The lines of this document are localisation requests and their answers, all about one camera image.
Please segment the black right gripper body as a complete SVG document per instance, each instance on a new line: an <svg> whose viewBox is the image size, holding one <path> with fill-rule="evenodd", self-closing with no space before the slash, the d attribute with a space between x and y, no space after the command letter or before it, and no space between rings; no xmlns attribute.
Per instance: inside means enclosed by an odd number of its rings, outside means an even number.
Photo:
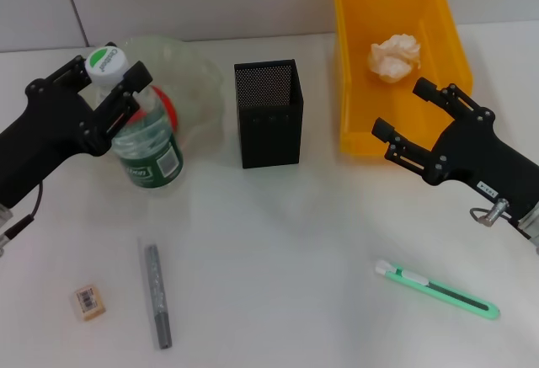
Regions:
<svg viewBox="0 0 539 368"><path fill-rule="evenodd" d="M538 165L496 136L492 116L454 120L427 157L423 179L459 181L493 204L505 200L513 226L538 222Z"/></svg>

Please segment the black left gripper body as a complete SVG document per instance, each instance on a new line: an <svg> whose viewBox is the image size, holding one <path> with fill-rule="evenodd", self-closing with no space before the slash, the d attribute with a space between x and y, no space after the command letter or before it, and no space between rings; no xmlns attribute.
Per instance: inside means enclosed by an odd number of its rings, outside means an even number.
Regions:
<svg viewBox="0 0 539 368"><path fill-rule="evenodd" d="M68 158L111 148L110 100L92 109L76 91L42 78L25 93L24 112L1 133L1 205L9 209Z"/></svg>

